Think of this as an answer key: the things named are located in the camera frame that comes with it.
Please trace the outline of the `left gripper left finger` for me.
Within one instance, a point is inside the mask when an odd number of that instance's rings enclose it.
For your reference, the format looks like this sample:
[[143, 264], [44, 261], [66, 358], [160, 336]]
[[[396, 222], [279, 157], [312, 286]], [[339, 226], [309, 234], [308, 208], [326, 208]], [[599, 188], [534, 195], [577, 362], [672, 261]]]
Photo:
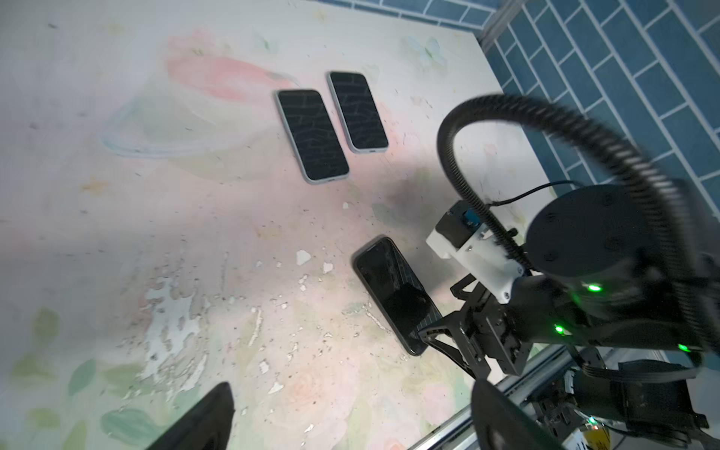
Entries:
[[224, 450], [233, 427], [234, 396], [221, 382], [170, 426], [148, 450]]

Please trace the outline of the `white phone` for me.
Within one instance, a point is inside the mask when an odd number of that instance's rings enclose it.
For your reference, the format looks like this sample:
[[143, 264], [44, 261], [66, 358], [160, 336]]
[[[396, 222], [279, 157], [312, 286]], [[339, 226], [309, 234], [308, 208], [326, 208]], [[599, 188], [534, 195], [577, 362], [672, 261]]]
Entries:
[[443, 315], [394, 241], [376, 237], [352, 257], [352, 267], [404, 350], [421, 356], [428, 345], [419, 332]]

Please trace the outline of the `black phone screen up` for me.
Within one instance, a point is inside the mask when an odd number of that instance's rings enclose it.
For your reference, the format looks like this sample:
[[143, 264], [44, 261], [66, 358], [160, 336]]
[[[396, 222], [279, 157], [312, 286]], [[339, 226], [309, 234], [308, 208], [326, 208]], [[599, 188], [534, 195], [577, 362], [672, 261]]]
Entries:
[[347, 178], [350, 166], [316, 90], [279, 90], [277, 108], [303, 178], [318, 185]]

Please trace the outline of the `blue phone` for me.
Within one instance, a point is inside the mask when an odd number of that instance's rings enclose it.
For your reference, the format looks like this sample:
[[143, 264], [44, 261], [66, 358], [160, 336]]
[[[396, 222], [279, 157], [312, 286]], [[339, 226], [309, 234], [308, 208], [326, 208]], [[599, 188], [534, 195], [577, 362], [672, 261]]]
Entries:
[[366, 77], [358, 72], [330, 71], [327, 78], [350, 150], [356, 154], [386, 152], [389, 141]]

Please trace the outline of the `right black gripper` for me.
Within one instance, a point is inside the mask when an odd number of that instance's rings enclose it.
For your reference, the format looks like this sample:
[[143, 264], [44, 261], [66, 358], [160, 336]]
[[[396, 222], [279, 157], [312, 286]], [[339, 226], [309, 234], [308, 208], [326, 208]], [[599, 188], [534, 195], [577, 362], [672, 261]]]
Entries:
[[472, 275], [452, 285], [450, 292], [463, 302], [462, 308], [420, 329], [421, 341], [473, 379], [489, 375], [488, 358], [505, 375], [521, 375], [533, 345], [517, 336], [506, 306]]

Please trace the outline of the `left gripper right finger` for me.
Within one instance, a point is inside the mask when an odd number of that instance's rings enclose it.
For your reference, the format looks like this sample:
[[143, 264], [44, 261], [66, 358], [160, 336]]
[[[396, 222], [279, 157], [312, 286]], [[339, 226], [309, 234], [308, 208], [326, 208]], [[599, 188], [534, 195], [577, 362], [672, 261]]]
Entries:
[[563, 448], [487, 380], [477, 379], [472, 387], [471, 418], [480, 449]]

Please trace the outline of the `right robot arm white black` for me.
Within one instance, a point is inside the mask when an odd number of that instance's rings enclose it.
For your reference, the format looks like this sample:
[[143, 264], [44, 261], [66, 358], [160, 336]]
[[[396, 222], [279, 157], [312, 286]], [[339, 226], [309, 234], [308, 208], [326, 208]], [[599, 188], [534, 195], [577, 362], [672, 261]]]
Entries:
[[[513, 261], [470, 204], [445, 213], [427, 240], [467, 276], [460, 310], [418, 337], [476, 379], [472, 419], [491, 448], [555, 448], [587, 417], [665, 446], [716, 449], [687, 383], [699, 375], [699, 333], [684, 320], [674, 277], [639, 206], [621, 187], [581, 187], [548, 204]], [[564, 346], [577, 367], [541, 384], [536, 417], [503, 411], [489, 360], [520, 375], [536, 343]]]

